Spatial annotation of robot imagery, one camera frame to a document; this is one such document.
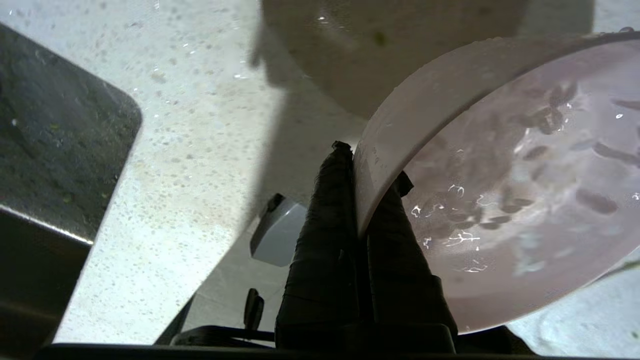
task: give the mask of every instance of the beige container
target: beige container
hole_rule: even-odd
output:
[[[362,236],[403,169],[461,333],[534,311],[640,245],[640,35],[496,38],[383,102],[355,154]]]

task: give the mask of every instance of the white countertop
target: white countertop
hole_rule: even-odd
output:
[[[557,4],[529,4],[515,33],[571,29],[575,12],[551,3]],[[460,10],[455,7],[438,11],[451,15]],[[629,0],[596,1],[593,30],[640,28],[639,9]],[[263,200],[275,192],[307,200],[332,141],[357,143],[365,113],[379,100],[363,95],[371,101],[345,109],[345,99],[392,89],[376,82],[397,68],[385,63],[367,68],[371,85],[361,88],[336,89],[314,78],[306,71],[320,65],[300,65],[292,49],[265,30],[262,16],[260,3],[249,0],[0,3],[0,22],[124,90],[143,113],[56,342],[153,343]],[[317,19],[314,26],[325,25],[322,13]],[[436,42],[442,48],[425,56],[482,36],[445,33],[460,24],[440,22],[436,37],[447,43]],[[345,33],[321,36],[347,55],[368,49],[364,37]],[[378,54],[379,60],[399,58],[396,50]],[[337,65],[335,71],[349,76],[349,69]]]

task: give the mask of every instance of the gray plastic part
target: gray plastic part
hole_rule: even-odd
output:
[[[306,207],[280,194],[275,195],[253,234],[251,256],[276,266],[289,265],[306,215]]]

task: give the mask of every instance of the speckled countertop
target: speckled countertop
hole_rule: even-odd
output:
[[[0,22],[143,111],[57,342],[152,343],[264,200],[307,200],[331,142],[356,144],[381,100],[435,56],[494,36],[640,28],[628,0],[383,4],[0,3]]]

